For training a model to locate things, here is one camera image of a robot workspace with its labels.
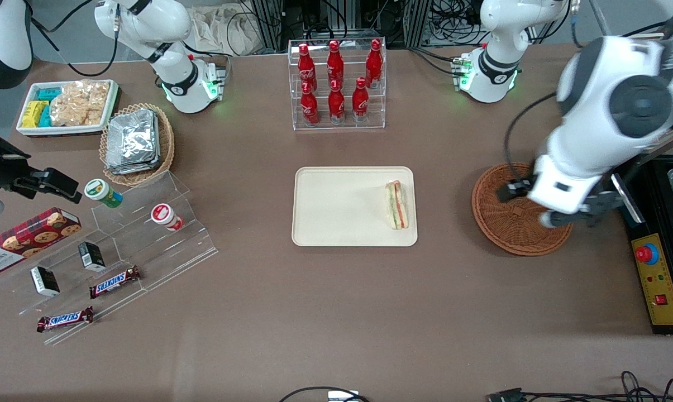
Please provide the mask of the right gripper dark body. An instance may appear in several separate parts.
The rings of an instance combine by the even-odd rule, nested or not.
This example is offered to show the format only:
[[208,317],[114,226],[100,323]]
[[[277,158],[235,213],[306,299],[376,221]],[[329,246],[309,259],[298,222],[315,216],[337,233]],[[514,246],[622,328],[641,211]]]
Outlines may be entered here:
[[35,191],[16,185],[16,180],[28,178],[32,172],[28,160],[31,155],[22,152],[0,137],[0,190],[22,196],[34,196]]

